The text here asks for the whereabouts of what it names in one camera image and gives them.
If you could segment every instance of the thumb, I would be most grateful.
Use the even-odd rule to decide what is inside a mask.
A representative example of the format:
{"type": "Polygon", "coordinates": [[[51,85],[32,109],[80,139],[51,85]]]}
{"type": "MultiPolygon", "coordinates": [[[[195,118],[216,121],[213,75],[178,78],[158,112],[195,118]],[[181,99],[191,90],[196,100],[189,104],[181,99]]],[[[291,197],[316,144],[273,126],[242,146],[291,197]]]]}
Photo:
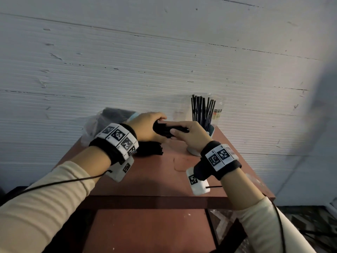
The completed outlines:
{"type": "Polygon", "coordinates": [[[170,133],[177,139],[185,141],[186,133],[181,132],[177,129],[170,129],[170,133]]]}
{"type": "Polygon", "coordinates": [[[168,139],[164,136],[161,136],[161,135],[155,133],[154,136],[153,136],[153,141],[159,142],[159,143],[167,143],[168,139]]]}

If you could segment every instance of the plastic bag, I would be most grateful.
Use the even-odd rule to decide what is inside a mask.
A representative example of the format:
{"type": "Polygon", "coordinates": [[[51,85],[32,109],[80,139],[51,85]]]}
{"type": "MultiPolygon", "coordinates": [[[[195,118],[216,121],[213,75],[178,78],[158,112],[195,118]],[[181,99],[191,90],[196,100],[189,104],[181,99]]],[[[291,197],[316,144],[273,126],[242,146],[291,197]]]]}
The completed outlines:
{"type": "Polygon", "coordinates": [[[122,123],[138,116],[136,111],[106,107],[95,116],[90,117],[83,126],[82,146],[89,146],[95,136],[110,123],[122,123]]]}

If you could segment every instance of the wrist strap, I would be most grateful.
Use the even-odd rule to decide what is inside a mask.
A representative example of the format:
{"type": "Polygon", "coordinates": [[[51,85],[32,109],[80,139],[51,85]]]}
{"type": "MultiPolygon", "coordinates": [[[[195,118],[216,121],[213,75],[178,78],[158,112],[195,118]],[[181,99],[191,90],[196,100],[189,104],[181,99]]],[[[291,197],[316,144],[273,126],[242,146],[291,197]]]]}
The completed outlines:
{"type": "Polygon", "coordinates": [[[97,134],[89,146],[97,146],[103,150],[109,156],[111,163],[118,161],[122,164],[136,151],[139,145],[137,136],[129,125],[110,123],[97,134]]]}
{"type": "Polygon", "coordinates": [[[242,167],[238,159],[229,145],[211,141],[201,151],[201,159],[194,167],[194,175],[203,181],[211,175],[220,180],[225,174],[242,167]]]}

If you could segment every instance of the long-sleeve shirt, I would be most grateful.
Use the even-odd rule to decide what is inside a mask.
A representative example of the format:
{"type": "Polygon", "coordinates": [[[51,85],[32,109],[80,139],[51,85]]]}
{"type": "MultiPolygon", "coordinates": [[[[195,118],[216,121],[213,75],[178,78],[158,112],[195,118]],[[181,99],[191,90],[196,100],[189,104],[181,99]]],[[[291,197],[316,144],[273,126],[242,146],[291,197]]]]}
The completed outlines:
{"type": "MultiPolygon", "coordinates": [[[[30,187],[85,177],[89,177],[85,170],[66,161],[30,187]]],[[[0,207],[0,253],[42,252],[94,186],[90,179],[63,183],[8,201],[0,207]]],[[[315,252],[293,224],[280,211],[279,214],[286,252],[315,252]]],[[[237,215],[255,252],[282,252],[279,222],[267,197],[237,211],[237,215]]]]}

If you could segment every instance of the corrugated wall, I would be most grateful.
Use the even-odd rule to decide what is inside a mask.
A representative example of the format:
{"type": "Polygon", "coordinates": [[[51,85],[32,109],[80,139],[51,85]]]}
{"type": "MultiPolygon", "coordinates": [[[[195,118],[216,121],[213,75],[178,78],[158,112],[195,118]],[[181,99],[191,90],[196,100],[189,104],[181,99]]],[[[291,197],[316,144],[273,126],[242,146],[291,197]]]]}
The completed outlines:
{"type": "Polygon", "coordinates": [[[186,95],[211,92],[226,97],[220,129],[278,193],[302,158],[292,150],[306,141],[335,10],[333,0],[1,0],[0,187],[46,174],[106,106],[172,119],[186,95]]]}

